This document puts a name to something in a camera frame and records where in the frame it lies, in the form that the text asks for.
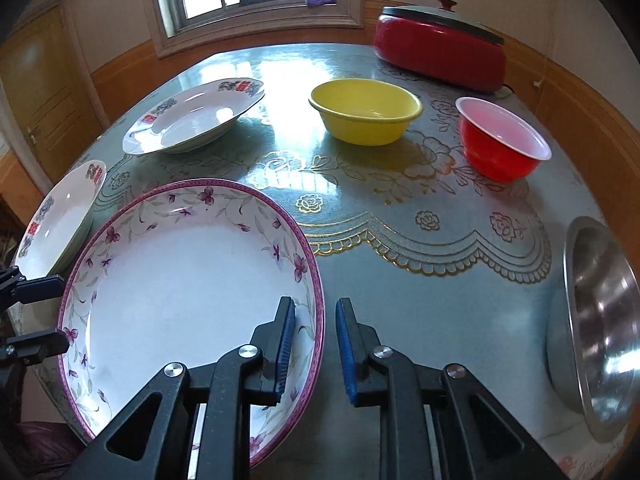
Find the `yellow plastic bowl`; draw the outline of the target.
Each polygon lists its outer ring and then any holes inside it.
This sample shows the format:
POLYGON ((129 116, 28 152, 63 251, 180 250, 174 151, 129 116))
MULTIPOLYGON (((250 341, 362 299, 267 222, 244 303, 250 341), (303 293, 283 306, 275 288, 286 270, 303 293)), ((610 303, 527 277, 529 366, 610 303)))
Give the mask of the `yellow plastic bowl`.
POLYGON ((360 146, 398 141, 423 112, 412 92, 388 82, 334 79, 311 91, 309 104, 334 139, 360 146))

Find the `stainless steel basin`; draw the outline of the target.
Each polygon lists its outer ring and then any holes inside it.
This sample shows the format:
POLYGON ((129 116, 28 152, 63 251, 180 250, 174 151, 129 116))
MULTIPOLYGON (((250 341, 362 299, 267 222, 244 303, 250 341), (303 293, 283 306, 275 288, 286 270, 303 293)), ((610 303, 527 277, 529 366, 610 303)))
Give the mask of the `stainless steel basin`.
POLYGON ((567 228, 546 356, 564 405, 594 440, 615 440, 639 403, 639 284, 613 232, 591 217, 567 228))

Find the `red electric cooking pot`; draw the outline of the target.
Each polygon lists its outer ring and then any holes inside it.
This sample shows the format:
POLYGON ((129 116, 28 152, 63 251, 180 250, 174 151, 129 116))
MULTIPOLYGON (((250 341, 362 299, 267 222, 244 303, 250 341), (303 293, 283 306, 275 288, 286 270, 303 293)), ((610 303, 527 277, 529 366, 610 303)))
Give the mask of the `red electric cooking pot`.
POLYGON ((382 14, 373 47, 379 58, 403 70, 478 92, 499 90, 506 76, 499 41, 446 25, 382 14))

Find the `purple floral rimmed plate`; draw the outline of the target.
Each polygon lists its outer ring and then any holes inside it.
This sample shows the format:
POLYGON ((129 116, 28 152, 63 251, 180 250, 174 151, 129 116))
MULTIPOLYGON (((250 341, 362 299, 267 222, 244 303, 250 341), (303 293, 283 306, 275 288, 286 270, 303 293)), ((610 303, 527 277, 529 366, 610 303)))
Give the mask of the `purple floral rimmed plate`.
POLYGON ((326 332, 320 273, 306 237, 262 192, 222 179, 166 184, 108 220, 67 281, 58 328, 65 394, 96 437, 170 362, 196 367, 246 344, 282 297, 295 304, 281 401, 250 411, 250 460, 261 463, 309 403, 326 332))

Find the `wooden door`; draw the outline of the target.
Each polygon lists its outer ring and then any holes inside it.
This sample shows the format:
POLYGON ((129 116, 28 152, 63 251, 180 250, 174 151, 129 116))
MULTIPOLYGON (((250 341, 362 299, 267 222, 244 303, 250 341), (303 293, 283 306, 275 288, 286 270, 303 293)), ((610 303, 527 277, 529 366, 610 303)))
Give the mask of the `wooden door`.
POLYGON ((18 21, 1 47, 1 83, 18 146, 53 183, 108 126, 67 0, 18 21))

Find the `grey pot lid red knob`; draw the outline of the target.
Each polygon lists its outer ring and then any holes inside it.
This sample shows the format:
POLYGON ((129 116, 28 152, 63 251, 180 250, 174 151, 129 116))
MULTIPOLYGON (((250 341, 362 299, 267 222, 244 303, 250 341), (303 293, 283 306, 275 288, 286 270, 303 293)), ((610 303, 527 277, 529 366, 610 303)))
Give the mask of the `grey pot lid red knob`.
POLYGON ((449 9, 405 4, 404 6, 384 6, 381 14, 393 16, 394 18, 405 18, 406 20, 421 24, 444 26, 488 41, 491 44, 504 44, 503 38, 492 32, 489 28, 480 23, 468 20, 463 15, 457 14, 449 9))

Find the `red plastic bowl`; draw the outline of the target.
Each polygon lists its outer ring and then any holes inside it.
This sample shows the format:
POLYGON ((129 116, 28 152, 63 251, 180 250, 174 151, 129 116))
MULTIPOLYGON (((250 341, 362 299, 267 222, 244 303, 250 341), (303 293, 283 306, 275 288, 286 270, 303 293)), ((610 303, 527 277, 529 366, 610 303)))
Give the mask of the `red plastic bowl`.
POLYGON ((511 183, 552 159, 544 137, 510 110, 472 96, 456 99, 456 109, 463 154, 482 176, 511 183))

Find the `floral plastic tablecloth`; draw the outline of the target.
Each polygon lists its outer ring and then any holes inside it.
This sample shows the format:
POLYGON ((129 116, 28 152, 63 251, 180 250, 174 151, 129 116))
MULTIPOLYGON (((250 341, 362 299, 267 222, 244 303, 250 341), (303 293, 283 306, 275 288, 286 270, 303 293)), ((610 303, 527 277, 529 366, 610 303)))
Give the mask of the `floral plastic tablecloth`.
POLYGON ((382 341, 421 364, 459 362, 573 479, 600 479, 620 442, 593 440, 553 391, 549 304, 561 283, 566 229, 601 211, 562 148, 507 185, 462 155, 459 91, 408 75, 368 47, 292 44, 221 53, 145 89, 86 151, 108 168, 93 223, 153 188, 222 177, 254 186, 300 224, 326 305, 347 297, 382 341), (131 157, 122 137, 152 105, 226 77, 264 82, 262 102, 221 139, 182 155, 131 157), (330 79, 388 81, 424 111, 396 143, 360 148, 329 136, 309 105, 330 79))

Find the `white deep plate red characters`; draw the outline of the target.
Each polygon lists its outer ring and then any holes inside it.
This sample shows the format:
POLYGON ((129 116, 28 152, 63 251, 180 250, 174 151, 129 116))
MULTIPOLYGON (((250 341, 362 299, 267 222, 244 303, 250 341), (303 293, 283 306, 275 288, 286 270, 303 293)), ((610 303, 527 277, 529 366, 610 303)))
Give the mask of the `white deep plate red characters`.
POLYGON ((265 95, 253 78, 219 79, 181 91, 140 116, 122 138, 122 150, 142 156, 186 153, 213 142, 265 95))

